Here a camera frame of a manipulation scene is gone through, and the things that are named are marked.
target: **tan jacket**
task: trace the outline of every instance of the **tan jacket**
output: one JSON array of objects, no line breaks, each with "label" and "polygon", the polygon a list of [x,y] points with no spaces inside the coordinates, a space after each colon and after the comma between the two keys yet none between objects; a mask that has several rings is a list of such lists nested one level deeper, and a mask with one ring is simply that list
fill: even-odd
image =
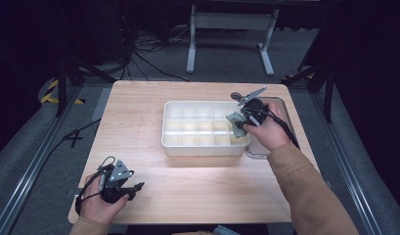
[{"label": "tan jacket", "polygon": [[[294,145],[275,149],[268,161],[290,204],[291,221],[297,234],[358,234],[322,175]],[[80,217],[70,234],[108,234],[108,231],[105,225]]]}]

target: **wooden table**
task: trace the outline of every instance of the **wooden table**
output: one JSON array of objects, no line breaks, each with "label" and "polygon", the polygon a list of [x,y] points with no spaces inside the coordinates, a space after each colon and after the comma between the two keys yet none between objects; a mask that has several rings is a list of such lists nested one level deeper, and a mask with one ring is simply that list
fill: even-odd
[{"label": "wooden table", "polygon": [[[113,85],[85,176],[108,156],[123,160],[135,174],[125,186],[145,182],[114,223],[192,224],[290,222],[289,204],[269,164],[245,154],[229,157],[168,157],[161,145],[168,101],[232,101],[266,84],[118,81]],[[261,96],[286,103],[302,152],[317,167],[300,119],[284,85],[266,85]],[[73,205],[68,215],[77,220]]]}]

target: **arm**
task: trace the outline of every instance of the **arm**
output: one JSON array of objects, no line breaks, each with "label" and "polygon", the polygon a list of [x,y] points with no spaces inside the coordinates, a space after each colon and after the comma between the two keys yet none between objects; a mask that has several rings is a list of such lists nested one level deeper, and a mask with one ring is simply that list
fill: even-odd
[{"label": "arm", "polygon": [[[276,104],[270,110],[284,119]],[[322,175],[271,118],[261,126],[245,125],[271,154],[268,157],[280,188],[290,204],[297,234],[358,234],[349,214]]]},{"label": "arm", "polygon": [[128,195],[120,198],[115,204],[108,204],[101,198],[99,192],[100,176],[95,178],[92,184],[83,194],[80,218],[71,228],[70,235],[74,234],[108,234],[111,222],[126,205]]}]

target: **forearm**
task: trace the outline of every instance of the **forearm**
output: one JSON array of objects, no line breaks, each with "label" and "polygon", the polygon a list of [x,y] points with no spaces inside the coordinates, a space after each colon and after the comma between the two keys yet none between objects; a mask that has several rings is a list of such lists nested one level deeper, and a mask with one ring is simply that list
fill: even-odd
[{"label": "forearm", "polygon": [[287,144],[275,149],[268,161],[298,234],[358,234],[339,199],[297,148]]},{"label": "forearm", "polygon": [[80,217],[72,226],[70,235],[105,235],[109,233],[109,226],[102,223]]}]

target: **yellow and black tape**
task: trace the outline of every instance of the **yellow and black tape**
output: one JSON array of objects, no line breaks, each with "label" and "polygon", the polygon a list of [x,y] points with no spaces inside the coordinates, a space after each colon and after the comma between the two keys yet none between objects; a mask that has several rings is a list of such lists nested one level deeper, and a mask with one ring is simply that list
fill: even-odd
[{"label": "yellow and black tape", "polygon": [[[53,93],[54,89],[57,87],[58,84],[59,80],[54,78],[54,80],[48,86],[43,98],[41,98],[41,103],[55,103],[55,104],[59,103],[59,99],[51,97],[51,94]],[[83,105],[85,103],[86,99],[77,99],[74,102],[74,104],[76,105]]]}]

